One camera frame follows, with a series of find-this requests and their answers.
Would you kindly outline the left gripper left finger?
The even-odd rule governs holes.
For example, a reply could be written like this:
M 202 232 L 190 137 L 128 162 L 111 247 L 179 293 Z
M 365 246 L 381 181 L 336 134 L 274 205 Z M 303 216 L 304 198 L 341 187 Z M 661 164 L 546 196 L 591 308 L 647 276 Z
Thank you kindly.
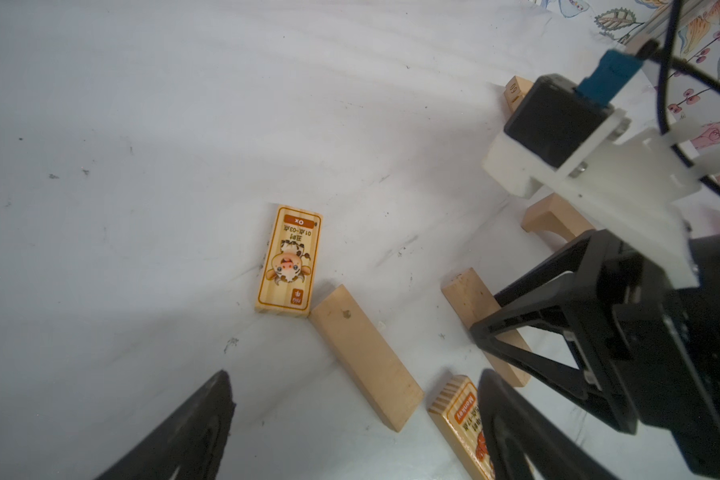
M 220 370 L 101 479 L 214 479 L 236 404 L 228 373 Z

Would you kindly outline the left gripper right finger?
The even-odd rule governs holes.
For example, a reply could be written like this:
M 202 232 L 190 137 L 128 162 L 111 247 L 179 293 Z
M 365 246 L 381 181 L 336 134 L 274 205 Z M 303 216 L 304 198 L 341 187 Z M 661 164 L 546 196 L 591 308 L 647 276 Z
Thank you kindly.
M 482 371 L 477 391 L 497 479 L 531 479 L 531 465 L 545 479 L 616 479 L 495 371 Z

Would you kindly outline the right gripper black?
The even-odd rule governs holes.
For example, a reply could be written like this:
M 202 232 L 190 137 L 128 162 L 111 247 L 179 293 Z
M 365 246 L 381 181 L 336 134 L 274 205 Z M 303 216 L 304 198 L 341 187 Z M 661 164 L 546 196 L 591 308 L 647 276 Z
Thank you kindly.
M 676 289 L 612 233 L 587 231 L 500 291 L 470 335 L 616 431 L 667 430 L 693 473 L 720 479 L 720 235 L 691 250 L 701 283 Z M 510 344 L 522 327 L 562 336 L 575 366 Z

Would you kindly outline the printed wood block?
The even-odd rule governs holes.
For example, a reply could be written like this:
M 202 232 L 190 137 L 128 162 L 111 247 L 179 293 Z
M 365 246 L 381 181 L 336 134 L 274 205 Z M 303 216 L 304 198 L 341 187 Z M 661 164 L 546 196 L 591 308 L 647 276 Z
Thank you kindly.
M 256 296 L 257 311 L 309 315 L 322 226 L 318 213 L 278 206 Z
M 471 479 L 495 479 L 477 400 L 475 384 L 453 375 L 427 408 L 429 416 Z

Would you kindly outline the plain wood block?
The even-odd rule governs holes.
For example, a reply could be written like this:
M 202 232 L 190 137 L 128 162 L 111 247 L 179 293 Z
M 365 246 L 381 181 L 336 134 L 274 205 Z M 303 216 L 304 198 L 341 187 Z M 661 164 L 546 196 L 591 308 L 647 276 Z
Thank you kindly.
M 441 291 L 467 331 L 500 310 L 499 303 L 473 268 L 457 274 Z M 529 383 L 531 376 L 528 373 L 488 352 L 483 354 L 492 369 L 511 386 L 522 388 Z
M 347 288 L 336 287 L 309 320 L 382 423 L 401 432 L 424 392 Z
M 534 82 L 523 77 L 513 76 L 506 84 L 504 89 L 504 98 L 510 109 L 514 113 L 524 100 L 525 96 L 530 92 Z

